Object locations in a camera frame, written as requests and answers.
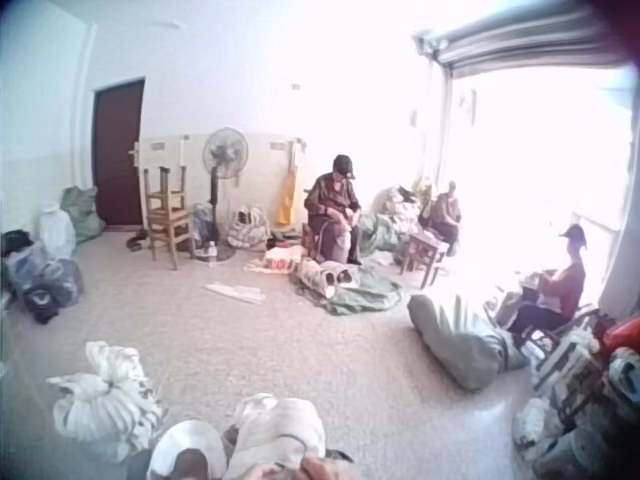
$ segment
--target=green tarp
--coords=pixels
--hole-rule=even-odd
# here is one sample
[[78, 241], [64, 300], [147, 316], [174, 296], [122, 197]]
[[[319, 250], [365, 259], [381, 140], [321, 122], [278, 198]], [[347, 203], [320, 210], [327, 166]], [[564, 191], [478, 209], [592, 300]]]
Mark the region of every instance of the green tarp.
[[395, 252], [398, 246], [398, 234], [393, 229], [391, 218], [387, 215], [366, 214], [360, 217], [359, 248], [362, 257], [368, 257], [376, 250]]
[[359, 286], [357, 288], [336, 287], [336, 293], [330, 299], [326, 299], [319, 293], [305, 287], [302, 282], [300, 282], [300, 286], [309, 300], [324, 308], [331, 315], [389, 310], [402, 299], [400, 285], [380, 275], [373, 268], [357, 267], [356, 271], [359, 277]]

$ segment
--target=floor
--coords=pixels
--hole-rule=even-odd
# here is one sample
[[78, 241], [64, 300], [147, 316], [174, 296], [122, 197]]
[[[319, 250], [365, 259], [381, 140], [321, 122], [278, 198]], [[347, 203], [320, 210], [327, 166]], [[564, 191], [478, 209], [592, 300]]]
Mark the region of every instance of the floor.
[[[91, 460], [53, 427], [57, 393], [45, 379], [88, 371], [87, 340], [138, 349], [170, 408], [167, 425], [201, 418], [224, 430], [241, 398], [271, 392], [314, 402], [328, 446], [350, 454], [364, 479], [523, 478], [510, 431], [530, 395], [526, 370], [465, 393], [423, 346], [404, 304], [331, 317], [286, 276], [243, 271], [251, 254], [212, 268], [184, 257], [173, 272], [166, 255], [154, 263], [147, 251], [130, 253], [126, 238], [106, 233], [79, 248], [85, 298], [49, 325], [15, 308], [3, 319], [6, 478], [123, 478], [122, 466]], [[216, 280], [259, 287], [267, 299], [250, 305], [203, 288]], [[401, 281], [411, 290], [420, 274]]]

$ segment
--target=red shirt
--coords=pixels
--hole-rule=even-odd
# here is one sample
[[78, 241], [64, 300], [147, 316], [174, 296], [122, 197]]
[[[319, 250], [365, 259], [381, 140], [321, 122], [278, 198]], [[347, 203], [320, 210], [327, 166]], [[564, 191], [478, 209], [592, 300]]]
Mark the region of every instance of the red shirt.
[[582, 263], [572, 263], [557, 271], [552, 278], [540, 277], [538, 290], [544, 296], [557, 298], [562, 316], [572, 319], [580, 306], [586, 276]]

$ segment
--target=yellow object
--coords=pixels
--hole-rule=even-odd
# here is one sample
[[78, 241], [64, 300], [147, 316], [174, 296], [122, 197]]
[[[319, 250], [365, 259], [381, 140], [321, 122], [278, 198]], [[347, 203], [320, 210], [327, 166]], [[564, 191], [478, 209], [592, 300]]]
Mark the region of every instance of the yellow object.
[[293, 199], [296, 193], [297, 172], [297, 167], [289, 169], [287, 178], [284, 181], [282, 197], [280, 197], [280, 205], [276, 214], [276, 223], [279, 227], [288, 227], [293, 223]]

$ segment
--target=small wooden table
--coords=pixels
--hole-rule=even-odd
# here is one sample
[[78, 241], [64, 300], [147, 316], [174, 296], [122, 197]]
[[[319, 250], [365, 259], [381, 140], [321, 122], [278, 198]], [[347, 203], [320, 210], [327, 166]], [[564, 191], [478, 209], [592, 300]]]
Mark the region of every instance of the small wooden table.
[[441, 242], [427, 233], [412, 233], [409, 235], [409, 244], [404, 253], [400, 275], [407, 269], [412, 272], [416, 263], [418, 265], [424, 265], [426, 272], [420, 289], [423, 289], [427, 285], [429, 278], [431, 278], [429, 285], [433, 285], [448, 249], [448, 243]]

